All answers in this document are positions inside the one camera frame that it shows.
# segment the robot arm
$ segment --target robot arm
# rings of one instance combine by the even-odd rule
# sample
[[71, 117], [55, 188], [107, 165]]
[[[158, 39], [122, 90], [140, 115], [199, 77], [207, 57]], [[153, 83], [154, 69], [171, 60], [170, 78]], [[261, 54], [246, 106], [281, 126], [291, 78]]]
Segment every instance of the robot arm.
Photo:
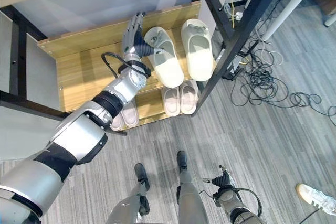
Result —
[[128, 64], [121, 67], [119, 78], [66, 117], [43, 151], [1, 178], [0, 223], [40, 223], [73, 166], [90, 162], [103, 148], [105, 130], [113, 118], [146, 85], [148, 69], [141, 57], [162, 51], [143, 41], [143, 15], [135, 15], [123, 35], [122, 50]]
[[222, 176], [214, 179], [203, 178], [203, 182], [219, 186], [218, 192], [213, 195], [216, 206], [222, 207], [232, 224], [266, 224], [243, 204], [232, 177], [224, 166], [219, 167], [222, 169]]

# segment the slipper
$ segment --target slipper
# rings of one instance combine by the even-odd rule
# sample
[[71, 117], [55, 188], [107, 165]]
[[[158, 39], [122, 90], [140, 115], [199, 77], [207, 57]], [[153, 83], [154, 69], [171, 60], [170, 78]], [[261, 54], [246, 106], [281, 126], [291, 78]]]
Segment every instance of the slipper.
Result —
[[195, 112], [198, 101], [198, 87], [196, 81], [190, 80], [180, 86], [180, 104], [183, 114], [190, 115]]
[[199, 19], [188, 19], [182, 26], [181, 37], [191, 78], [196, 81], [210, 79], [214, 59], [209, 28]]
[[168, 88], [181, 85], [184, 75], [168, 33], [162, 27], [156, 26], [146, 33], [144, 40], [152, 47], [165, 50], [165, 52], [148, 56], [162, 84]]
[[121, 113], [119, 113], [115, 118], [113, 118], [113, 122], [111, 125], [112, 130], [119, 131], [124, 127], [125, 123], [121, 116]]
[[126, 104], [120, 112], [126, 126], [128, 127], [136, 126], [139, 123], [139, 114], [136, 107], [137, 104], [135, 103], [135, 99], [133, 99]]
[[169, 116], [177, 116], [180, 113], [180, 91], [178, 87], [161, 89], [164, 112]]

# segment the black metal frame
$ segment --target black metal frame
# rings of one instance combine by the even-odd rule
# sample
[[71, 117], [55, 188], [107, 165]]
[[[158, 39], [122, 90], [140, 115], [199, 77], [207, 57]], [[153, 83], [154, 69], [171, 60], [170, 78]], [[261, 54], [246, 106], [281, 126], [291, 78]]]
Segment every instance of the black metal frame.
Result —
[[[213, 76], [206, 85], [198, 83], [201, 87], [201, 96], [197, 103], [196, 111], [211, 93], [212, 89], [224, 75], [227, 67], [240, 52], [251, 31], [269, 6], [272, 0], [251, 0], [249, 6], [244, 11], [244, 15], [237, 28], [232, 29], [230, 20], [223, 11], [223, 6], [219, 0], [206, 0], [206, 3], [216, 21], [216, 25], [224, 39], [223, 47], [225, 52], [218, 62]], [[69, 113], [54, 110], [41, 104], [27, 100], [26, 86], [26, 34], [32, 35], [36, 40], [46, 39], [47, 37], [38, 30], [27, 18], [25, 18], [13, 6], [0, 8], [13, 21], [12, 47], [11, 47], [11, 66], [10, 66], [10, 93], [0, 91], [0, 105], [7, 108], [44, 116], [46, 118], [62, 120]]]
[[[9, 93], [0, 90], [0, 106], [17, 111], [43, 116], [61, 121], [70, 113], [55, 110], [53, 108], [27, 100], [27, 34], [36, 40], [46, 39], [36, 26], [34, 26], [14, 6], [9, 5], [0, 8], [12, 21], [12, 42], [10, 53]], [[113, 134], [126, 135], [124, 131], [108, 131]]]
[[247, 9], [244, 11], [244, 15], [239, 26], [232, 29], [230, 21], [226, 13], [223, 11], [221, 2], [219, 0], [206, 0], [206, 3], [216, 21], [217, 28], [223, 37], [225, 51], [207, 84], [204, 86], [203, 84], [198, 83], [198, 86], [203, 88], [201, 88], [201, 95], [197, 102], [196, 111], [192, 114], [192, 116], [197, 114], [198, 110], [201, 108], [216, 83], [222, 78], [236, 55], [239, 54], [245, 42], [249, 38], [250, 33], [257, 25], [271, 1], [272, 0], [251, 0]]

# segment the shoe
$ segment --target shoe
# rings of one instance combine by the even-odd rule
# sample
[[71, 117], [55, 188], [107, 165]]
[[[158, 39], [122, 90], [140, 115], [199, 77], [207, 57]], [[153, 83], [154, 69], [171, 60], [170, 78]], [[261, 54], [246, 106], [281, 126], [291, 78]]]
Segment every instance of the shoe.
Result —
[[185, 151], [181, 150], [177, 153], [177, 165], [180, 169], [180, 172], [182, 170], [187, 170], [187, 154]]
[[134, 127], [139, 123], [139, 114], [136, 107], [137, 104], [135, 103], [135, 99], [133, 99], [126, 104], [120, 112], [126, 126], [128, 127]]
[[111, 129], [113, 131], [119, 131], [121, 130], [125, 125], [125, 122], [121, 116], [121, 113], [119, 113], [115, 118], [113, 118]]
[[152, 47], [165, 50], [165, 52], [148, 56], [162, 84], [168, 88], [181, 85], [184, 75], [168, 33], [162, 27], [156, 26], [146, 33], [144, 40]]
[[145, 183], [146, 184], [146, 190], [148, 191], [149, 188], [150, 188], [150, 185], [149, 185], [149, 181], [148, 181], [148, 178], [147, 178], [147, 173], [146, 173], [146, 170], [145, 170], [145, 167], [143, 166], [143, 164], [137, 163], [134, 166], [134, 171], [135, 171], [135, 175], [138, 178], [138, 182]]
[[196, 81], [210, 79], [214, 58], [209, 28], [199, 19], [188, 19], [182, 26], [181, 37], [190, 77]]
[[191, 115], [196, 110], [198, 86], [196, 81], [183, 82], [180, 86], [180, 106], [183, 114]]
[[336, 200], [334, 198], [301, 183], [296, 186], [296, 192], [308, 204], [321, 209], [329, 215], [336, 216]]
[[169, 116], [177, 116], [181, 111], [179, 88], [161, 89], [164, 112]]

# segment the white wall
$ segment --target white wall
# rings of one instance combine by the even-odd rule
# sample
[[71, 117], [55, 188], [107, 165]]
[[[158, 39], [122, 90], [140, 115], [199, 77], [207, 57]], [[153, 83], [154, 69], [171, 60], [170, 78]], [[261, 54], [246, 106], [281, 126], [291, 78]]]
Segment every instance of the white wall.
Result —
[[[9, 92], [12, 21], [0, 13], [0, 89]], [[59, 109], [55, 60], [27, 36], [27, 98]], [[58, 122], [0, 107], [0, 161], [27, 157], [45, 147]]]
[[14, 6], [48, 37], [190, 0], [27, 0]]

